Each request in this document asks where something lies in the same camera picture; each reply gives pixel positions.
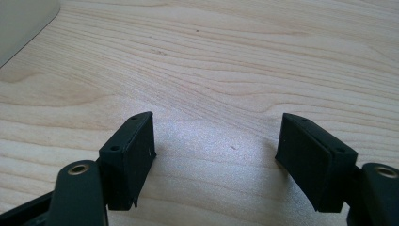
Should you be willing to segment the cream square trash bin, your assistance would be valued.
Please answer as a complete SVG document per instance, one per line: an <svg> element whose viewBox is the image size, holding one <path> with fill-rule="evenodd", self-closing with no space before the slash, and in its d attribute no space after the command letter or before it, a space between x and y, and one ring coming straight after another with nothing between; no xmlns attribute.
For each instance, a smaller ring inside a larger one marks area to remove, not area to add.
<svg viewBox="0 0 399 226"><path fill-rule="evenodd" d="M60 11L59 0L0 0L0 68Z"/></svg>

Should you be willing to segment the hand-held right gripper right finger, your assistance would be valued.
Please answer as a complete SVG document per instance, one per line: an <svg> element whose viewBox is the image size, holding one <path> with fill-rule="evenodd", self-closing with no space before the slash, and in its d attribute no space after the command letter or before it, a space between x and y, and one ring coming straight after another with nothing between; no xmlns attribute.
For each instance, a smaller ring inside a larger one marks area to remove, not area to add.
<svg viewBox="0 0 399 226"><path fill-rule="evenodd" d="M311 202L324 213L343 207L345 178L358 154L313 121L285 113L275 159L288 171Z"/></svg>

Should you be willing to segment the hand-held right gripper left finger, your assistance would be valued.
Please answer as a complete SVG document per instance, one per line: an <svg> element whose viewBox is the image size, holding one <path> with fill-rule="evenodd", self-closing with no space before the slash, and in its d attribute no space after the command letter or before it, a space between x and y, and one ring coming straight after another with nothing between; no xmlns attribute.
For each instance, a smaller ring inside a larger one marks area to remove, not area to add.
<svg viewBox="0 0 399 226"><path fill-rule="evenodd" d="M109 210L137 207L138 197L156 157L152 113L130 117L99 150L104 199Z"/></svg>

